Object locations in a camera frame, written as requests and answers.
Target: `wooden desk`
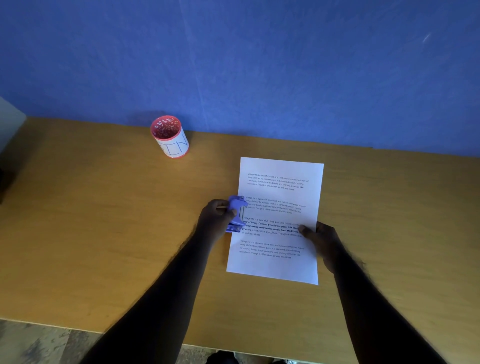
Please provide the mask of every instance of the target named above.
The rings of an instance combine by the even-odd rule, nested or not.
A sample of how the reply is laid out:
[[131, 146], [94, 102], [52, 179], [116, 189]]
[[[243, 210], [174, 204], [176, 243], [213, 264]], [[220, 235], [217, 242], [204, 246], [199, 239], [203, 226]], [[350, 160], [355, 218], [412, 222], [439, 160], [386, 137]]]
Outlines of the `wooden desk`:
[[[480, 356], [480, 159], [188, 133], [165, 157], [147, 128], [29, 119], [0, 158], [0, 316], [106, 330], [156, 278], [240, 157], [325, 163], [319, 219], [450, 361]], [[226, 272], [213, 250], [185, 343], [320, 363], [355, 354], [332, 275], [318, 287]]]

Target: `floor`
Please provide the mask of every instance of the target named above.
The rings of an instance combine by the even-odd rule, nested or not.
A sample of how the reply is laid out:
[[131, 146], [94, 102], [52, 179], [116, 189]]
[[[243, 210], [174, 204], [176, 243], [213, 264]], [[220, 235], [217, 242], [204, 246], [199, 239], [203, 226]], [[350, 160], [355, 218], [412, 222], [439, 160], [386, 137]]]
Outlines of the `floor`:
[[[1, 364], [77, 364], [100, 334], [0, 320]], [[204, 364], [212, 349], [184, 345], [177, 364]], [[237, 354], [240, 364], [267, 364], [271, 358]]]

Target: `blue hole punch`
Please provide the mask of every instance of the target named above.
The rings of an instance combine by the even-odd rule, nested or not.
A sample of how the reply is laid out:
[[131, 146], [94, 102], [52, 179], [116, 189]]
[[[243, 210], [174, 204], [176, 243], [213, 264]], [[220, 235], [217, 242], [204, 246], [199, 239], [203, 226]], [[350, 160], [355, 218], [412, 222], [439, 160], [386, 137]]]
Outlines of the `blue hole punch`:
[[240, 232], [246, 224], [242, 221], [243, 210], [245, 206], [248, 206], [248, 202], [245, 201], [243, 196], [230, 196], [228, 198], [228, 209], [237, 211], [237, 215], [228, 224], [226, 232]]

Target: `paper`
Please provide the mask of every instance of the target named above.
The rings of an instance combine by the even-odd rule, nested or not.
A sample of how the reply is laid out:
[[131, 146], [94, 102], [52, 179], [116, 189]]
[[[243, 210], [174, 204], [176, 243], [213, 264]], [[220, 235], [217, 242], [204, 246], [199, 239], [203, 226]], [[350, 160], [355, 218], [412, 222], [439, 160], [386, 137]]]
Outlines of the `paper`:
[[247, 226], [232, 233], [227, 272], [318, 285], [315, 247], [298, 226], [315, 229], [323, 170], [320, 163], [241, 158]]

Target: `pink pen holder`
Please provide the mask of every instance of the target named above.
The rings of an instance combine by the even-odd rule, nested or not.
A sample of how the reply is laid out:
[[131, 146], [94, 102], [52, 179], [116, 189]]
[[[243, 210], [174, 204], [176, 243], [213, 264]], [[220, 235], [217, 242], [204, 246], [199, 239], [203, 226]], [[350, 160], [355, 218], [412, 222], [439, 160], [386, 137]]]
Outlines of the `pink pen holder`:
[[175, 116], [165, 115], [155, 119], [150, 132], [163, 152], [170, 158], [183, 157], [188, 152], [188, 141]]

